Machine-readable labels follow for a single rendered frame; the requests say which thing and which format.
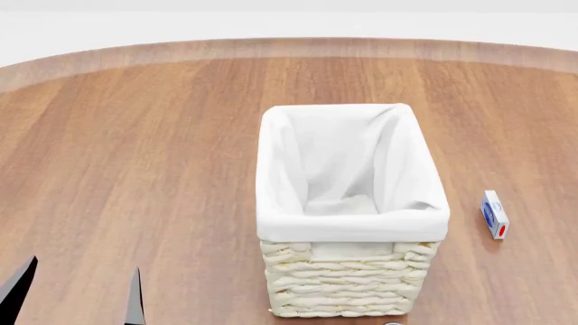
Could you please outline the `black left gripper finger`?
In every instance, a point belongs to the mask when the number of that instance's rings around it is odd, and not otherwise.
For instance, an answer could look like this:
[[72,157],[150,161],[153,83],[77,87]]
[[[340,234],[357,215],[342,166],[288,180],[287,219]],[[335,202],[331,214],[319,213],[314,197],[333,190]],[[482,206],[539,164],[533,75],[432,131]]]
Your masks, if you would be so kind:
[[33,282],[37,256],[31,256],[0,286],[0,325],[15,325]]
[[124,325],[146,325],[141,277],[138,267],[135,269],[130,283]]

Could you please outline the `cream woven basket white liner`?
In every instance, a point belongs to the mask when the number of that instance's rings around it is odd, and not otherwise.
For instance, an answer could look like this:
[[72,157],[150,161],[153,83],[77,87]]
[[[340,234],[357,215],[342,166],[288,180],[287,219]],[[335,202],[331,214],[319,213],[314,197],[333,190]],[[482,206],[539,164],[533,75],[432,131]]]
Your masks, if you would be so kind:
[[256,232],[275,316],[410,312],[449,218],[408,105],[292,105],[263,114]]

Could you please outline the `small white blue box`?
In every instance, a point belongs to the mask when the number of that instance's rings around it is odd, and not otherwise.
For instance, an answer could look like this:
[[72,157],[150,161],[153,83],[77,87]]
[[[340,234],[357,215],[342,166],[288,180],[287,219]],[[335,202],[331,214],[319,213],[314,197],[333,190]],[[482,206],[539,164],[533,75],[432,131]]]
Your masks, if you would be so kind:
[[480,203],[480,212],[493,239],[503,240],[508,232],[509,219],[497,192],[494,190],[484,191]]

